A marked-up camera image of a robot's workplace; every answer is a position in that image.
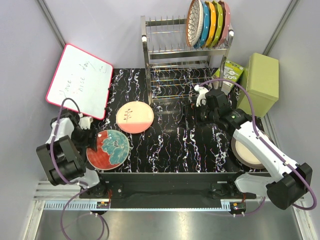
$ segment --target green container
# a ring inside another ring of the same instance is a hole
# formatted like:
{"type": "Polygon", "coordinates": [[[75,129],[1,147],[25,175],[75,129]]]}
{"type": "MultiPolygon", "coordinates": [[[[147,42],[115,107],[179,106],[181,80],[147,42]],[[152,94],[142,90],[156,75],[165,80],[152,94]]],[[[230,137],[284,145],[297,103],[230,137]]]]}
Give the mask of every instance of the green container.
{"type": "MultiPolygon", "coordinates": [[[[241,81],[249,93],[257,117],[264,117],[279,99],[279,60],[259,53],[251,55],[241,81]]],[[[237,108],[252,114],[249,101],[240,92],[237,108]]]]}

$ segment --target wall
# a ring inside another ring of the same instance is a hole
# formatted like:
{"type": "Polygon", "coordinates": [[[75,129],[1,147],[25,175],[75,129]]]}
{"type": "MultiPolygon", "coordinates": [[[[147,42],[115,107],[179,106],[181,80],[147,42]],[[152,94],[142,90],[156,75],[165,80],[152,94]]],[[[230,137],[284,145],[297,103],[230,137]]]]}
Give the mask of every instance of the wall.
{"type": "MultiPolygon", "coordinates": [[[[311,186],[320,199],[319,157],[319,1],[300,1],[273,47],[279,59],[279,101],[269,111],[280,147],[313,168],[311,186]]],[[[320,226],[320,207],[311,212],[320,226]]]]}
{"type": "Polygon", "coordinates": [[[0,32],[0,232],[17,240],[45,176],[36,147],[58,112],[45,96],[62,49],[36,1],[2,1],[0,32]]]}
{"type": "MultiPolygon", "coordinates": [[[[115,68],[144,68],[140,16],[183,17],[188,14],[191,0],[46,2],[66,42],[103,58],[115,68]]],[[[227,2],[235,31],[229,58],[245,66],[252,53],[264,51],[290,0],[227,2]]]]}

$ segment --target plant drawing on plate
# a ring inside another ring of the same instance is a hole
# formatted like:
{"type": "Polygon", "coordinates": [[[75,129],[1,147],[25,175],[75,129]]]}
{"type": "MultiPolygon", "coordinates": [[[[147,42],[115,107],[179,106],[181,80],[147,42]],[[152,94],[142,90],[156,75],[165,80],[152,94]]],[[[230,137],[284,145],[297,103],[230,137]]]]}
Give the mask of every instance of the plant drawing on plate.
{"type": "Polygon", "coordinates": [[[126,120],[126,122],[128,122],[128,119],[131,118],[130,113],[132,113],[132,112],[133,112],[133,111],[132,111],[130,108],[128,108],[128,110],[125,111],[123,120],[126,120]]]}

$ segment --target reflective metal surface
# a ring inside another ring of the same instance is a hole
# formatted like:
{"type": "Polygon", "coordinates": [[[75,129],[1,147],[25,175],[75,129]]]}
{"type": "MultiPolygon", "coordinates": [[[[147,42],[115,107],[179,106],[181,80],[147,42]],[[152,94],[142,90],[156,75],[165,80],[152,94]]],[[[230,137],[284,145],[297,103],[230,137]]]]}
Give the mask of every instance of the reflective metal surface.
{"type": "MultiPolygon", "coordinates": [[[[258,206],[248,202],[249,211],[258,206]]],[[[83,211],[67,211],[65,226],[83,211]]],[[[37,240],[64,240],[60,211],[43,211],[37,240]]],[[[206,212],[115,212],[103,215],[110,228],[110,240],[301,240],[294,211],[267,202],[257,214],[246,217],[213,216],[206,212]]],[[[66,229],[73,240],[95,240],[102,225],[93,216],[80,218],[66,229]]]]}

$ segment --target marble countertop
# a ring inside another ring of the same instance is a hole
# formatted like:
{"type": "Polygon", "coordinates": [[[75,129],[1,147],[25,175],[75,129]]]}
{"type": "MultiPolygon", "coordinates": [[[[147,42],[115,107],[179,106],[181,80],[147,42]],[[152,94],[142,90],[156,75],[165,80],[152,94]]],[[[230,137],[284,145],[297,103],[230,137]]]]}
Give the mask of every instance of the marble countertop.
{"type": "MultiPolygon", "coordinates": [[[[187,74],[201,78],[204,70],[191,69],[188,72],[181,72],[182,76],[187,74]]],[[[144,68],[113,70],[112,91],[109,95],[105,118],[94,121],[94,126],[98,131],[113,129],[123,132],[116,124],[117,111],[127,102],[142,101],[148,103],[145,78],[144,68]]],[[[161,86],[157,87],[155,91],[161,92],[161,86]]],[[[239,91],[234,87],[228,95],[233,108],[237,105],[238,97],[239,91]]],[[[188,124],[184,115],[185,104],[181,101],[155,103],[152,107],[154,121],[151,127],[145,132],[137,134],[123,132],[129,139],[130,153],[121,166],[107,172],[256,171],[244,166],[236,159],[230,146],[231,136],[215,124],[207,124],[201,127],[188,124]]],[[[262,128],[260,119],[257,122],[259,128],[262,128]]]]}

